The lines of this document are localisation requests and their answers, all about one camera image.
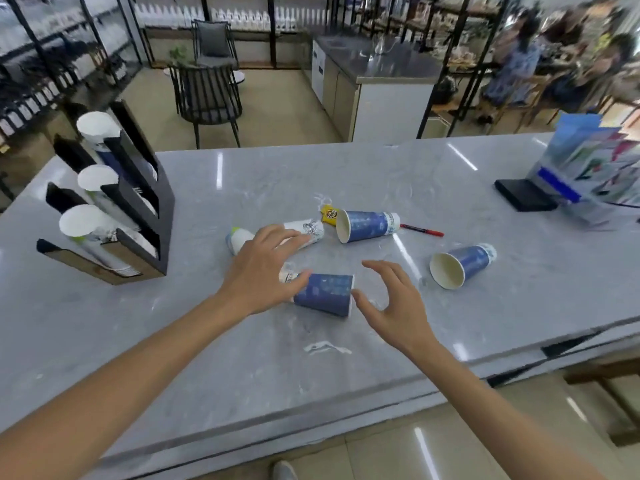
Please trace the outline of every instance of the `seated person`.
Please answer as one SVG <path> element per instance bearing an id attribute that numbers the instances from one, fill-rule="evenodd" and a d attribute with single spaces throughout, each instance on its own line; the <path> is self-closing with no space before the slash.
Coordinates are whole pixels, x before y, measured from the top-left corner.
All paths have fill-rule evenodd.
<path id="1" fill-rule="evenodd" d="M 518 33 L 528 18 L 534 18 L 529 10 L 524 10 L 518 19 L 510 26 L 498 34 L 493 42 L 493 60 L 500 65 L 504 64 L 511 45 L 518 37 Z"/>
<path id="2" fill-rule="evenodd" d="M 550 43 L 560 43 L 564 46 L 578 44 L 588 9 L 588 3 L 581 3 L 576 8 L 567 10 L 560 20 L 542 33 L 542 37 Z"/>
<path id="3" fill-rule="evenodd" d="M 580 69 L 559 77 L 545 89 L 542 104 L 559 107 L 565 112 L 578 112 L 588 104 L 587 98 L 595 99 L 591 94 L 596 85 L 612 77 L 622 69 L 633 56 L 636 42 L 630 34 L 612 37 L 609 46 L 596 57 L 590 69 Z"/>
<path id="4" fill-rule="evenodd" d="M 509 46 L 500 72 L 482 90 L 479 106 L 482 115 L 478 118 L 478 123 L 484 125 L 493 121 L 487 102 L 492 106 L 501 106 L 509 98 L 513 104 L 521 104 L 527 98 L 531 85 L 521 82 L 533 76 L 540 60 L 542 47 L 534 40 L 539 28 L 539 19 L 525 20 L 516 40 Z"/>

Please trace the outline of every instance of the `woman in blue dress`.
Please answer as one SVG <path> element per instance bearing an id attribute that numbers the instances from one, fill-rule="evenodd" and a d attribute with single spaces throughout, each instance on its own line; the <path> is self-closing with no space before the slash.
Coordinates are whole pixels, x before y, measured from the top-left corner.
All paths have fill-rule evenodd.
<path id="1" fill-rule="evenodd" d="M 538 18 L 528 18 L 523 24 L 516 40 L 511 43 L 500 72 L 482 91 L 479 110 L 483 114 L 478 123 L 484 125 L 493 121 L 490 107 L 483 104 L 482 99 L 494 107 L 501 106 L 508 98 L 511 98 L 511 104 L 522 104 L 527 99 L 531 85 L 520 82 L 533 76 L 540 60 L 542 46 L 534 40 L 539 29 Z"/>

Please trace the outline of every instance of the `hand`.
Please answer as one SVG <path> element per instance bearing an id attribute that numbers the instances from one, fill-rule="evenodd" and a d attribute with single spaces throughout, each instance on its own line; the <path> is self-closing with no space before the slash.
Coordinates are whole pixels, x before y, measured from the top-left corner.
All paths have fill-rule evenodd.
<path id="1" fill-rule="evenodd" d="M 380 311 L 362 291 L 352 291 L 356 306 L 373 330 L 409 359 L 420 351 L 439 346 L 427 321 L 422 297 L 402 266 L 387 261 L 363 261 L 362 265 L 382 277 L 389 293 L 389 306 Z"/>
<path id="2" fill-rule="evenodd" d="M 282 224 L 263 227 L 234 258 L 216 298 L 231 300 L 241 318 L 292 298 L 307 286 L 311 270 L 304 270 L 288 283 L 281 283 L 278 274 L 287 258 L 309 239 L 311 234 L 284 229 Z"/>

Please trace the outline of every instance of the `yellow wrapper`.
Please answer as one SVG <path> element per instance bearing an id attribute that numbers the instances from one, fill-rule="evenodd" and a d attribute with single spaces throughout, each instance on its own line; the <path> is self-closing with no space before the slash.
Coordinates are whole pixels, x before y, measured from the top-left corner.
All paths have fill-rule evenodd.
<path id="1" fill-rule="evenodd" d="M 335 226 L 335 218 L 338 217 L 338 210 L 329 204 L 324 204 L 320 212 L 322 212 L 322 222 Z"/>

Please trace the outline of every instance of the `red pen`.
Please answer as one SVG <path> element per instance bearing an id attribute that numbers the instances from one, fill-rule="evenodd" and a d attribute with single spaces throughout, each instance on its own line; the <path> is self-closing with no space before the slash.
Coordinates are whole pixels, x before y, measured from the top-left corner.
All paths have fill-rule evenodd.
<path id="1" fill-rule="evenodd" d="M 400 227 L 404 227 L 405 229 L 409 229 L 409 230 L 415 230 L 418 232 L 423 232 L 425 234 L 431 234 L 437 237 L 444 237 L 444 233 L 437 231 L 437 230 L 431 230 L 431 229 L 423 229 L 421 227 L 413 227 L 413 226 L 409 226 L 407 224 L 400 224 Z"/>

